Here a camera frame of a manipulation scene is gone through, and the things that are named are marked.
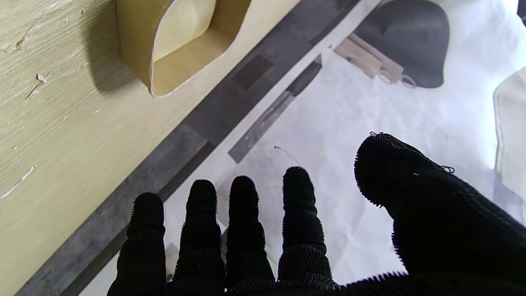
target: black hat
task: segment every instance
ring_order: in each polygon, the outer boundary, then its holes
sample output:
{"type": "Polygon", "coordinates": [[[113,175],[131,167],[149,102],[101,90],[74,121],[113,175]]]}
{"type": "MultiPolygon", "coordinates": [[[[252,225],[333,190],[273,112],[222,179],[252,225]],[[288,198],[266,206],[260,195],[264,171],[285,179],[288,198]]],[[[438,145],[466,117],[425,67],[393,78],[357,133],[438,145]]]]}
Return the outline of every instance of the black hat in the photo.
{"type": "Polygon", "coordinates": [[[355,33],[404,67],[419,87],[444,83],[449,45],[445,11],[427,0],[395,0],[373,11],[355,33]]]}

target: black knit glove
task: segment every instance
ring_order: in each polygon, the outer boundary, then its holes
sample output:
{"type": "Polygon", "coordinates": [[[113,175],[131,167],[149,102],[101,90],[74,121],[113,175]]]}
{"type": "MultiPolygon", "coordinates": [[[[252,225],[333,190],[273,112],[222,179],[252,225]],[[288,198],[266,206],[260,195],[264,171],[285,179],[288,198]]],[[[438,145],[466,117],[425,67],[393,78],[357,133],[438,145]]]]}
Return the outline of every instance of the black knit glove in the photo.
{"type": "Polygon", "coordinates": [[[227,263],[220,257],[216,193],[194,183],[173,282],[165,283],[163,205],[137,198],[117,263],[115,295],[526,295],[526,229],[473,187],[414,147],[373,134],[358,151],[358,187],[393,217],[393,243],[409,274],[384,274],[337,286],[307,172],[284,176],[283,255],[275,281],[247,177],[230,192],[227,263]]]}
{"type": "Polygon", "coordinates": [[[316,217],[314,188],[304,169],[284,176],[283,255],[276,282],[267,261],[265,233],[258,221],[258,194],[248,177],[234,180],[230,192],[227,263],[220,254],[214,186],[197,181],[190,190],[179,260],[172,282],[165,282],[163,204],[152,193],[139,196],[128,240],[117,262],[117,279],[108,295],[221,295],[283,289],[336,291],[325,256],[323,229],[316,217]]]}

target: beige plastic tray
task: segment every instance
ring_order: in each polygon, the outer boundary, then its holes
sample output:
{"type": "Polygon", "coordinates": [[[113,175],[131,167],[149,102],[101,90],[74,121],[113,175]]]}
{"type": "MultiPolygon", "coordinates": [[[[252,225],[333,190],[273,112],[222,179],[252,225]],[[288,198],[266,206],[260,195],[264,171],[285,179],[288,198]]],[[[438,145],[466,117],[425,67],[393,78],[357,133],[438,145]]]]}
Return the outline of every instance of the beige plastic tray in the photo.
{"type": "Polygon", "coordinates": [[[120,54],[155,97],[222,55],[251,0],[118,0],[120,54]]]}

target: wood grain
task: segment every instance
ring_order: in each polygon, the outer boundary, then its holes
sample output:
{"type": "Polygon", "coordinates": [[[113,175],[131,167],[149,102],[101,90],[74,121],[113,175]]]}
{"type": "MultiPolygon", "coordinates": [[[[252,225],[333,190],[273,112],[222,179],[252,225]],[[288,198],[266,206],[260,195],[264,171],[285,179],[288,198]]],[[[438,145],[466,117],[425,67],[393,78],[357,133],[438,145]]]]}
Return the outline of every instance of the wood grain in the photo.
{"type": "Polygon", "coordinates": [[[253,0],[232,46],[153,99],[109,0],[2,0],[0,295],[13,295],[299,0],[253,0]],[[36,79],[40,74],[46,83],[36,79]]]}

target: white cloth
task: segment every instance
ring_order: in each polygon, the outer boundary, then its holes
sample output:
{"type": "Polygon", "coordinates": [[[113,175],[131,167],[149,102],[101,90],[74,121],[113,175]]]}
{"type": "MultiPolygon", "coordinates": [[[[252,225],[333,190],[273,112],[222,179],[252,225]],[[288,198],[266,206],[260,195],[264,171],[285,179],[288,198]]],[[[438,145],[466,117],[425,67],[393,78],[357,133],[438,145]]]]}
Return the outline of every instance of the white cloth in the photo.
{"type": "Polygon", "coordinates": [[[502,184],[526,199],[526,67],[495,92],[502,184]]]}

